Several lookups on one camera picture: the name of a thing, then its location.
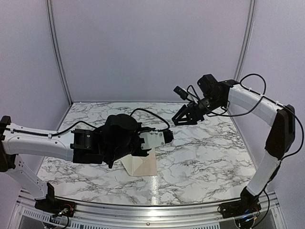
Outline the left aluminium corner post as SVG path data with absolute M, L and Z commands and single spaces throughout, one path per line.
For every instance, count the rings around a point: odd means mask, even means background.
M 51 42 L 52 42 L 52 48 L 54 51 L 55 62 L 57 64 L 61 84 L 63 87 L 63 91 L 65 94 L 67 103 L 68 103 L 69 107 L 71 107 L 73 105 L 73 101 L 72 101 L 70 89 L 68 86 L 68 81 L 66 78 L 64 65 L 63 65 L 62 58 L 61 58 L 61 52 L 60 52 L 59 42 L 58 42 L 58 38 L 57 38 L 57 31 L 56 31 L 56 26 L 55 26 L 53 2 L 51 0 L 46 0 L 45 2 L 46 2 L 47 18 L 48 18 L 48 23 L 49 23 Z

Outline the aluminium front rail frame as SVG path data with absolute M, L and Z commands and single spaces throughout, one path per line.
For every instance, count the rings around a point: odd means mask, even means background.
M 225 201 L 191 205 L 129 206 L 74 200 L 74 214 L 52 217 L 34 207 L 28 191 L 17 198 L 10 229 L 285 229 L 282 211 L 274 192 L 262 194 L 258 207 L 245 215 L 230 216 Z

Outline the right aluminium corner post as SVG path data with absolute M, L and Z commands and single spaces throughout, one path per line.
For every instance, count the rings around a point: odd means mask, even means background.
M 242 70 L 243 70 L 243 65 L 244 65 L 245 58 L 246 58 L 246 54 L 247 54 L 247 51 L 248 51 L 248 48 L 250 45 L 250 40 L 251 40 L 253 25 L 254 25 L 254 19 L 255 19 L 256 4 L 257 4 L 256 0 L 250 0 L 250 2 L 249 2 L 243 42 L 242 42 L 240 55 L 239 55 L 237 66 L 236 66 L 235 73 L 234 73 L 234 80 L 237 80 L 237 81 L 240 80 Z

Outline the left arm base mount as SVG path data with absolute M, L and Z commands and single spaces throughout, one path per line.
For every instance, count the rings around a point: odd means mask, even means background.
M 54 187 L 49 182 L 46 183 L 46 188 L 46 193 L 41 198 L 35 198 L 35 208 L 52 213 L 56 217 L 59 215 L 73 217 L 76 203 L 56 198 Z

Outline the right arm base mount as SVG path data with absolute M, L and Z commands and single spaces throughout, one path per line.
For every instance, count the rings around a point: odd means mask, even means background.
M 242 190 L 239 200 L 222 203 L 217 209 L 224 219 L 258 212 L 260 210 L 259 195 L 252 195 L 246 188 Z

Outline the aluminium corner post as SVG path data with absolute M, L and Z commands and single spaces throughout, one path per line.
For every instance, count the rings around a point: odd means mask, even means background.
M 73 105 L 73 101 L 72 101 L 70 89 L 68 86 L 68 81 L 66 78 L 64 65 L 63 65 L 62 58 L 61 58 L 61 52 L 60 52 L 59 42 L 58 42 L 58 38 L 57 38 L 57 31 L 56 31 L 56 26 L 55 26 L 53 2 L 51 0 L 46 0 L 45 2 L 46 2 L 47 18 L 48 18 L 48 23 L 49 23 L 51 42 L 52 42 L 52 48 L 54 51 L 55 62 L 57 64 L 61 84 L 63 87 L 63 91 L 65 94 L 67 103 L 68 103 L 69 107 L 71 107 Z
M 243 70 L 243 65 L 244 65 L 245 58 L 246 58 L 246 54 L 247 54 L 247 51 L 248 51 L 248 48 L 250 45 L 250 40 L 251 40 L 253 25 L 254 25 L 254 19 L 255 19 L 256 4 L 257 4 L 256 0 L 250 0 L 250 2 L 249 2 L 243 42 L 242 42 L 240 55 L 239 55 L 237 66 L 236 66 L 235 73 L 234 73 L 234 80 L 237 80 L 237 81 L 240 80 L 242 70 Z

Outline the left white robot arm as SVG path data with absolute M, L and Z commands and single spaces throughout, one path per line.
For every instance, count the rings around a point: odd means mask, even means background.
M 104 125 L 93 130 L 75 125 L 61 132 L 27 129 L 4 116 L 0 122 L 0 170 L 8 174 L 49 212 L 60 209 L 51 184 L 41 181 L 21 159 L 21 154 L 55 157 L 77 164 L 102 164 L 112 168 L 127 156 L 148 156 L 150 134 L 155 128 L 143 127 L 127 114 L 110 115 Z

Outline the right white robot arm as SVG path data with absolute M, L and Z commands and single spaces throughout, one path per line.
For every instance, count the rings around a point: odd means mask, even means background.
M 249 115 L 262 122 L 260 126 L 263 128 L 263 136 L 254 139 L 256 143 L 263 144 L 259 147 L 262 151 L 261 161 L 253 178 L 242 191 L 242 199 L 236 203 L 236 210 L 245 214 L 254 207 L 254 198 L 276 176 L 295 141 L 297 118 L 294 107 L 268 98 L 265 87 L 259 93 L 234 79 L 218 81 L 213 75 L 206 74 L 197 81 L 197 85 L 202 96 L 190 90 L 192 85 L 186 89 L 179 86 L 174 88 L 173 91 L 188 102 L 172 117 L 175 125 L 195 125 L 207 115 L 230 119 Z

